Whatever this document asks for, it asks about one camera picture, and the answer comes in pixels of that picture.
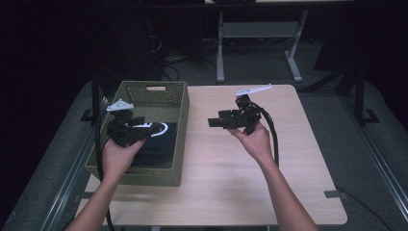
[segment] person's right arm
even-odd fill
[[[255,131],[250,135],[242,133],[238,129],[228,131],[242,143],[245,150],[260,166],[267,180],[279,229],[318,230],[274,162],[267,128],[258,122]]]

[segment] person's right hand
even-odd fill
[[[228,129],[228,131],[242,143],[249,155],[259,164],[269,158],[273,159],[269,131],[262,123],[257,122],[255,124],[255,131],[250,135],[241,132],[239,129]]]

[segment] dark background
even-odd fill
[[[146,24],[151,13],[81,7],[74,1],[0,2],[1,225],[93,74],[104,93],[113,94],[123,79],[160,79],[166,53],[152,55],[152,33],[198,61],[200,40],[216,38],[214,12],[162,12]],[[324,41],[317,69],[336,71],[363,60],[367,79],[408,128],[406,10],[394,1],[310,10],[302,39]],[[268,12],[247,15],[256,20]]]

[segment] hand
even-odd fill
[[[132,164],[136,153],[143,146],[144,141],[136,141],[131,146],[121,147],[112,139],[108,139],[103,148],[104,179],[118,181]]]
[[[228,131],[242,143],[249,155],[259,164],[272,158],[269,131],[262,123],[257,122],[255,131],[250,135],[238,129],[228,129]]]

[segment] forearm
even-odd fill
[[[268,183],[280,230],[318,230],[273,159],[258,163]]]
[[[100,230],[117,184],[116,180],[104,179],[87,205],[66,230]]]

